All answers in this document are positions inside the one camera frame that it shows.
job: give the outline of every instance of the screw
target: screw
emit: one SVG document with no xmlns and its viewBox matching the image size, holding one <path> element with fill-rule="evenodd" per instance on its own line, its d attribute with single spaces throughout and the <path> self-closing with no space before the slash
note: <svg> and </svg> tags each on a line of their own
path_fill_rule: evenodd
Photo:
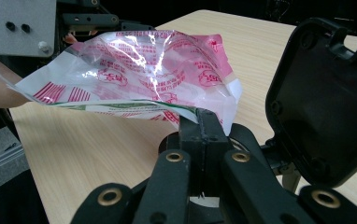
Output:
<svg viewBox="0 0 357 224">
<path fill-rule="evenodd" d="M 13 23 L 12 21 L 7 21 L 6 27 L 12 32 L 14 32 L 16 29 L 15 23 Z"/>
<path fill-rule="evenodd" d="M 30 26 L 27 24 L 22 24 L 21 29 L 27 34 L 30 33 Z"/>
<path fill-rule="evenodd" d="M 40 41 L 38 43 L 38 48 L 44 53 L 48 53 L 48 51 L 50 51 L 50 46 L 45 41 Z"/>
</svg>

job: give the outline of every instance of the black plastic cover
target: black plastic cover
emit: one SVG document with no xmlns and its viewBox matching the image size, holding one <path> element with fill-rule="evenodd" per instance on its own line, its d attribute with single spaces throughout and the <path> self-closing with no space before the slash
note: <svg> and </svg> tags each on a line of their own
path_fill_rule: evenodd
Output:
<svg viewBox="0 0 357 224">
<path fill-rule="evenodd" d="M 346 36 L 319 18 L 296 27 L 265 101 L 278 146 L 309 184 L 331 188 L 357 172 L 357 50 Z"/>
</svg>

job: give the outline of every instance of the wooden table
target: wooden table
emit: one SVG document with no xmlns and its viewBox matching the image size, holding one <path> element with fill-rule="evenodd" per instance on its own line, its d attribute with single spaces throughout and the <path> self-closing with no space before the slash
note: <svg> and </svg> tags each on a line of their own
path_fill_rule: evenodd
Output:
<svg viewBox="0 0 357 224">
<path fill-rule="evenodd" d="M 250 128 L 260 145 L 273 136 L 264 100 L 293 26 L 199 10 L 157 29 L 220 34 L 244 90 L 235 122 Z M 346 45 L 357 50 L 357 37 L 348 36 Z M 11 113 L 53 224 L 69 223 L 88 194 L 102 184 L 133 187 L 149 177 L 160 142 L 176 131 L 168 122 L 120 119 L 36 103 Z M 357 204 L 357 174 L 337 190 Z"/>
</svg>

